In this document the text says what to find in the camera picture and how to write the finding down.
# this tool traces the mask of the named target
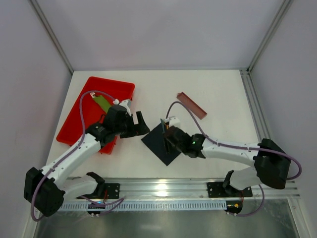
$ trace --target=cable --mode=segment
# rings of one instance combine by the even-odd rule
[[[268,153],[273,153],[273,154],[276,154],[276,155],[280,155],[280,156],[283,156],[283,157],[286,157],[288,159],[290,159],[291,161],[293,161],[297,166],[298,166],[298,172],[296,175],[288,178],[287,180],[292,180],[292,179],[296,179],[298,178],[301,174],[302,174],[302,165],[299,163],[298,160],[296,160],[295,158],[293,158],[292,156],[290,155],[287,155],[285,153],[282,153],[282,152],[279,152],[279,151],[275,151],[275,150],[270,150],[270,149],[264,149],[264,148],[255,148],[255,147],[244,147],[244,146],[235,146],[235,145],[229,145],[229,144],[224,144],[224,143],[218,143],[217,141],[211,139],[204,131],[203,129],[201,128],[201,126],[199,125],[198,121],[196,120],[196,118],[194,117],[193,113],[185,106],[185,104],[179,102],[179,101],[175,101],[173,102],[168,110],[167,110],[167,113],[166,113],[166,117],[165,118],[168,118],[168,115],[169,115],[169,112],[170,110],[172,109],[172,107],[175,105],[175,104],[180,104],[182,105],[186,110],[187,112],[189,113],[189,115],[192,117],[192,119],[194,120],[196,126],[198,127],[199,131],[201,132],[201,134],[207,139],[209,140],[211,143],[213,144],[216,144],[217,146],[223,146],[223,147],[227,147],[227,148],[232,148],[232,149],[242,149],[242,150],[253,150],[253,151],[263,151],[263,152],[268,152]],[[249,214],[241,214],[241,215],[237,215],[238,217],[248,217],[248,216],[251,216],[251,215],[254,215],[256,214],[258,211],[260,211],[262,209],[262,207],[264,206],[264,191],[263,191],[263,188],[261,187],[261,185],[259,185],[260,189],[261,189],[261,192],[262,192],[262,202],[260,204],[260,206],[257,208],[257,210],[255,210],[254,212],[251,212]]]
[[[193,113],[181,102],[178,102],[178,101],[175,101],[173,102],[169,108],[168,108],[168,111],[167,111],[167,114],[166,114],[166,117],[165,118],[168,118],[168,115],[169,115],[169,112],[171,110],[171,108],[175,105],[175,104],[180,104],[182,105],[189,113],[189,115],[192,117],[192,119],[194,120],[196,126],[198,127],[199,131],[201,132],[201,134],[207,139],[209,140],[211,143],[213,144],[216,144],[218,146],[223,146],[223,147],[227,147],[227,148],[232,148],[232,149],[240,149],[240,150],[253,150],[253,151],[263,151],[263,152],[268,152],[268,153],[273,153],[273,154],[276,154],[276,155],[280,155],[280,156],[283,156],[283,157],[286,157],[288,159],[290,159],[291,161],[293,161],[297,166],[298,166],[298,172],[296,175],[288,178],[287,180],[292,180],[292,179],[296,179],[298,178],[301,174],[302,174],[302,165],[299,163],[298,160],[296,160],[295,158],[293,158],[292,156],[288,155],[288,154],[285,154],[285,153],[282,153],[282,152],[279,152],[279,151],[275,151],[275,150],[269,150],[269,149],[264,149],[264,148],[255,148],[255,147],[244,147],[244,146],[236,146],[236,145],[228,145],[228,144],[224,144],[224,143],[218,143],[217,141],[211,139],[209,136],[207,136],[203,129],[201,128],[201,126],[199,125],[198,121],[196,120],[196,118],[194,117]]]
[[[249,217],[249,216],[252,216],[252,215],[258,213],[263,208],[264,200],[265,200],[264,190],[263,190],[261,185],[259,185],[259,187],[260,187],[261,192],[262,192],[262,201],[261,201],[261,204],[259,205],[259,207],[255,211],[250,212],[248,214],[235,214],[232,212],[227,212],[227,214],[230,214],[230,215],[235,216],[235,217]]]
[[[103,215],[105,215],[105,214],[109,214],[109,213],[112,212],[114,209],[116,209],[116,208],[123,202],[123,200],[124,200],[124,198],[121,198],[121,199],[118,199],[118,200],[115,201],[115,202],[103,204],[103,205],[104,205],[104,208],[105,208],[105,206],[107,206],[107,205],[113,205],[113,204],[117,203],[117,204],[116,204],[114,207],[112,207],[111,209],[109,209],[109,210],[107,210],[107,211],[104,211],[104,212],[101,212],[99,215],[97,215],[97,216],[95,216],[95,217],[98,217],[98,216],[100,217],[100,216],[103,216]],[[87,219],[87,218],[92,218],[92,217],[93,217],[92,215],[88,215],[88,214],[87,214],[87,216],[84,216],[84,217],[78,219],[77,221],[73,222],[72,224],[67,225],[67,226],[58,226],[58,225],[55,225],[55,224],[50,224],[49,221],[47,221],[47,224],[46,224],[46,225],[52,226],[52,227],[57,228],[57,229],[64,229],[64,228],[73,227],[74,225],[78,224],[79,222],[81,222],[81,221],[83,221],[83,220],[85,220],[85,219]]]
[[[105,203],[105,201],[107,201],[107,199],[108,199],[108,190],[106,189],[105,195],[104,195],[104,199],[103,199],[103,203]]]
[[[243,194],[243,191],[241,191],[241,204],[243,204],[244,202],[244,194]]]
[[[110,205],[113,205],[113,204],[115,204],[115,203],[117,203],[117,202],[119,202],[119,201],[121,201],[121,200],[122,200],[122,201],[124,200],[124,198],[120,198],[120,199],[118,199],[118,200],[116,200],[116,201],[114,201],[114,202],[109,202],[109,203],[97,203],[97,202],[95,202],[95,201],[93,201],[93,200],[90,200],[89,198],[87,198],[87,197],[85,197],[85,196],[81,196],[81,198],[86,199],[87,201],[91,202],[94,206],[97,206],[97,207],[110,206]]]
[[[38,185],[36,186],[35,188],[35,191],[33,193],[33,197],[32,197],[32,201],[31,201],[31,217],[33,219],[33,221],[35,222],[38,222],[40,221],[43,217],[39,217],[39,218],[36,218],[35,217],[35,214],[34,214],[34,209],[35,209],[35,200],[36,200],[36,196],[40,190],[40,187],[42,186],[43,182],[45,181],[45,179],[50,175],[51,172],[53,172],[55,170],[55,168],[60,164],[62,163],[65,159],[67,159],[72,153],[74,153],[79,147],[80,145],[83,143],[84,139],[85,139],[85,131],[86,131],[86,126],[85,126],[85,121],[84,121],[84,115],[83,115],[83,99],[84,97],[89,94],[89,93],[92,93],[92,92],[96,92],[96,93],[100,93],[100,94],[103,94],[107,97],[109,97],[111,100],[115,100],[114,97],[110,96],[108,93],[105,93],[105,92],[102,92],[102,91],[98,91],[98,90],[91,90],[91,91],[88,91],[86,93],[84,93],[81,97],[80,97],[80,100],[79,100],[79,112],[80,112],[80,120],[81,120],[81,124],[82,124],[82,131],[83,131],[83,135],[80,139],[80,141],[78,142],[77,146],[72,149],[71,151],[69,151],[69,153],[67,153],[65,156],[63,156],[59,161],[57,161],[54,166],[49,169],[49,171],[43,176],[43,178],[40,180],[40,182],[38,183]]]

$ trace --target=white wall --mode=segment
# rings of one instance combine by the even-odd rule
[[[26,0],[0,1],[0,236],[22,235],[26,172],[46,161],[70,73]]]
[[[278,144],[303,165],[298,187],[317,225],[317,1],[296,0],[253,71]]]
[[[38,0],[75,70],[247,67],[282,0]]]

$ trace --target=red tray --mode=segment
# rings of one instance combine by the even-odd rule
[[[79,114],[79,100],[81,95],[83,95],[87,91],[91,90],[98,90],[109,95],[113,96],[114,98],[122,101],[124,99],[132,100],[133,91],[135,85],[133,83],[126,83],[120,82],[110,79],[104,78],[97,78],[97,77],[90,77],[83,90],[81,91],[80,95],[78,96],[73,108],[71,109],[64,125],[62,126],[61,130],[59,131],[56,140],[68,145],[73,145],[78,138],[82,135],[82,125],[80,121],[80,114]],[[111,99],[103,95],[109,102],[112,104]],[[91,96],[88,94],[83,99],[83,115],[85,120],[86,129],[89,125],[96,123],[102,114],[105,112],[99,107],[97,103],[93,101]],[[102,153],[111,154],[112,149],[115,145],[115,139],[108,143],[104,148],[100,150]]]

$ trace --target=black mounting bracket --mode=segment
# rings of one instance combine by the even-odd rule
[[[119,183],[105,183],[107,190],[107,199],[118,199],[120,195]]]
[[[241,197],[242,194],[244,197],[252,197],[252,190],[250,187],[242,190],[242,194],[237,194],[236,196],[229,196],[223,188],[223,182],[208,182],[207,183],[207,192],[209,198],[218,198],[218,197]]]

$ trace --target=metal frame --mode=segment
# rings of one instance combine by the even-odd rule
[[[299,236],[303,238],[316,237],[314,225],[311,220],[309,220],[309,215],[304,201],[301,199],[288,199],[288,204],[290,206]]]
[[[40,22],[42,23],[42,25],[44,26],[48,36],[50,37],[52,43],[54,44],[57,52],[59,53],[59,55],[61,56],[62,60],[64,61],[65,66],[68,68],[69,72],[71,73],[71,75],[73,75],[74,73],[74,69],[71,66],[71,63],[69,62],[62,46],[60,45],[54,31],[52,30],[48,20],[46,19],[39,3],[37,0],[28,0],[28,2],[30,3],[30,5],[32,6],[33,10],[35,11],[35,14],[37,15],[37,17],[39,18]]]
[[[252,79],[247,70],[240,70],[240,75],[244,89],[246,91],[246,96],[251,110],[253,123],[256,128],[258,140],[262,141],[263,138],[271,139],[271,133],[269,132],[266,120],[264,118],[263,110],[260,106],[259,98],[254,88]]]
[[[207,182],[223,179],[143,179],[143,178],[105,178],[107,182],[120,183],[120,197],[125,197],[121,211],[180,211],[180,210],[220,210],[223,203],[236,198],[208,198]],[[263,185],[265,199],[300,199],[294,181],[288,181],[284,190],[272,189]],[[253,197],[245,200],[261,200],[262,192],[258,186],[252,186]],[[86,200],[72,200],[65,203],[61,211],[82,211],[86,209]],[[23,237],[34,235],[37,223],[29,217]]]
[[[260,43],[259,48],[257,49],[255,55],[253,56],[251,63],[248,67],[248,72],[252,72],[254,66],[257,64],[259,58],[263,54],[264,50],[266,49],[267,45],[270,43],[273,35],[275,34],[276,30],[278,29],[280,23],[282,22],[285,14],[287,13],[289,7],[292,5],[294,0],[284,0],[281,7],[277,11],[272,23],[270,24],[263,40]]]

